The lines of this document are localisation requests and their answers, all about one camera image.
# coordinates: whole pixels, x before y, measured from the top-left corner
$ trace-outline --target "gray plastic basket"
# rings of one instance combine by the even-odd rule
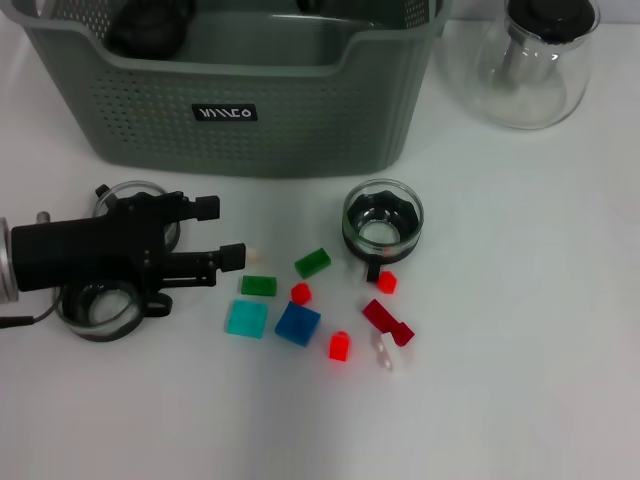
[[[172,61],[103,46],[122,4],[48,0],[37,12],[34,0],[0,0],[96,152],[144,168],[304,177],[397,160],[451,0],[327,0],[323,17],[300,16],[296,0],[202,0]],[[243,108],[254,105],[257,121],[198,121],[194,105],[255,120]]]

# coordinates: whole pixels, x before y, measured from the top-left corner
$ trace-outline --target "small red block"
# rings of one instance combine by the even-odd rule
[[[378,278],[378,289],[387,295],[393,295],[398,285],[398,279],[391,272],[382,272]]]
[[[304,305],[311,300],[311,290],[306,283],[299,283],[291,289],[291,300],[297,305]]]
[[[329,344],[329,358],[333,360],[339,360],[341,362],[347,361],[349,355],[349,346],[351,339],[347,332],[337,332],[331,337],[331,343]]]
[[[398,321],[377,300],[364,307],[362,313],[381,333],[393,332],[398,325]]]
[[[402,322],[396,325],[396,328],[391,331],[391,335],[393,335],[393,340],[396,342],[396,345],[404,347],[413,338],[415,333],[413,333],[406,323]]]

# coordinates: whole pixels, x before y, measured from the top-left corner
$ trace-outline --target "dark green block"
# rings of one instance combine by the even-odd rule
[[[296,270],[302,278],[309,278],[311,275],[315,275],[323,268],[327,268],[331,265],[331,257],[327,255],[324,248],[316,250],[310,253],[302,260],[296,262]]]
[[[260,295],[261,297],[275,297],[278,282],[274,277],[242,277],[243,295]]]

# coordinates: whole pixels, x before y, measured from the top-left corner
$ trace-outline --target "cyan block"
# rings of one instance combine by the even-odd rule
[[[269,309],[263,303],[234,300],[227,333],[262,338]]]

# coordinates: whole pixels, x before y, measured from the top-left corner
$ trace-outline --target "silver cylinder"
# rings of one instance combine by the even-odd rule
[[[18,282],[11,265],[11,232],[0,218],[0,305],[18,301]]]

